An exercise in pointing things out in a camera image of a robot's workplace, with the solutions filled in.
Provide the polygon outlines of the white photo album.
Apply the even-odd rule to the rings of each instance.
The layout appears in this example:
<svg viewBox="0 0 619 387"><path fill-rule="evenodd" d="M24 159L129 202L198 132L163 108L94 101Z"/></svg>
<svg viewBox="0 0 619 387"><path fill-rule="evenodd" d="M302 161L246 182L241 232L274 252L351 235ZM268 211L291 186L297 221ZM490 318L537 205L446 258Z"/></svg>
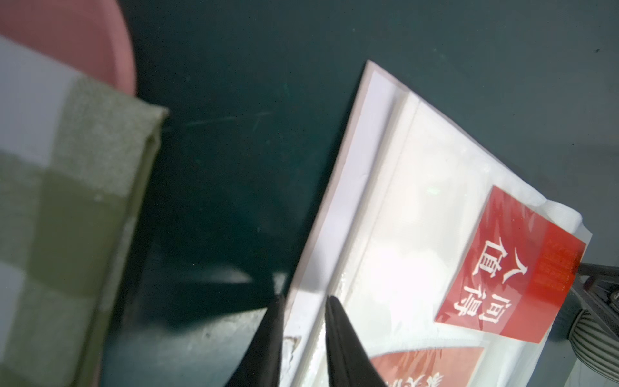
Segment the white photo album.
<svg viewBox="0 0 619 387"><path fill-rule="evenodd" d="M291 285L280 383L328 385L325 304L335 296L370 361L392 352L482 347L468 386L527 385L551 328L540 343L529 343L435 322L493 187L588 247L592 235L580 213L546 199L368 62Z"/></svg>

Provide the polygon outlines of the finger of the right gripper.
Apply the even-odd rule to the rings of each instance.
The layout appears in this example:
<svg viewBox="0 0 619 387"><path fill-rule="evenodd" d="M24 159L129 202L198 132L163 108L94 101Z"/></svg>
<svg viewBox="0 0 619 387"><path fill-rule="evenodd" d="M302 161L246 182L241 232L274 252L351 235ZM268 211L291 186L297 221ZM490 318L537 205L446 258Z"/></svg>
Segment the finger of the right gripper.
<svg viewBox="0 0 619 387"><path fill-rule="evenodd" d="M614 339L618 338L618 267L581 264L572 293Z"/></svg>

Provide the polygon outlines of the red photo card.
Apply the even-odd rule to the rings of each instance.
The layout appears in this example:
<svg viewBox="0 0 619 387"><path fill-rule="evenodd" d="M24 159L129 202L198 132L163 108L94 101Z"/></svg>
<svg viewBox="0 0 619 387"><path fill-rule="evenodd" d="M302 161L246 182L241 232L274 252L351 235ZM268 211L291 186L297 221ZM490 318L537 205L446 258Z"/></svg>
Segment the red photo card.
<svg viewBox="0 0 619 387"><path fill-rule="evenodd" d="M540 343L586 247L493 187L435 322Z"/></svg>

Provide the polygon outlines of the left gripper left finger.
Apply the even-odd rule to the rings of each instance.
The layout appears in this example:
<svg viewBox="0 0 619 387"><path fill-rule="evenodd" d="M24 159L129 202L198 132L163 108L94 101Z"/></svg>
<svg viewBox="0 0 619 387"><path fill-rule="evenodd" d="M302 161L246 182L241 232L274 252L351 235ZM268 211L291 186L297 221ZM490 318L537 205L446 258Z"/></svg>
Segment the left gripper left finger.
<svg viewBox="0 0 619 387"><path fill-rule="evenodd" d="M285 298L275 296L239 366L227 382L232 386L278 387L285 320Z"/></svg>

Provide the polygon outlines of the orange photo card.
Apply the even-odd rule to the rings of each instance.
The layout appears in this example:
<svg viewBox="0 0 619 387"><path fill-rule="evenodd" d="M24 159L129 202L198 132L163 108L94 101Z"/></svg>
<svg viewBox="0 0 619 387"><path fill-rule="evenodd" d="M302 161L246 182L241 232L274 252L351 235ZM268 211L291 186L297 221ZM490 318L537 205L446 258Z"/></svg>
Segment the orange photo card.
<svg viewBox="0 0 619 387"><path fill-rule="evenodd" d="M371 359L386 386L468 386L485 349L430 348Z"/></svg>

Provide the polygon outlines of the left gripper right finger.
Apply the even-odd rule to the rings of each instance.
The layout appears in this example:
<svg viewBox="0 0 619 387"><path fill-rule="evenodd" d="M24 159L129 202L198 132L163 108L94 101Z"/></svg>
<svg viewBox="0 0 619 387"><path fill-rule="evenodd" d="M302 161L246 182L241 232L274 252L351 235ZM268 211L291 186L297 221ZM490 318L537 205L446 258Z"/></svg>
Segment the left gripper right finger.
<svg viewBox="0 0 619 387"><path fill-rule="evenodd" d="M327 298L325 327L329 386L385 387L335 296Z"/></svg>

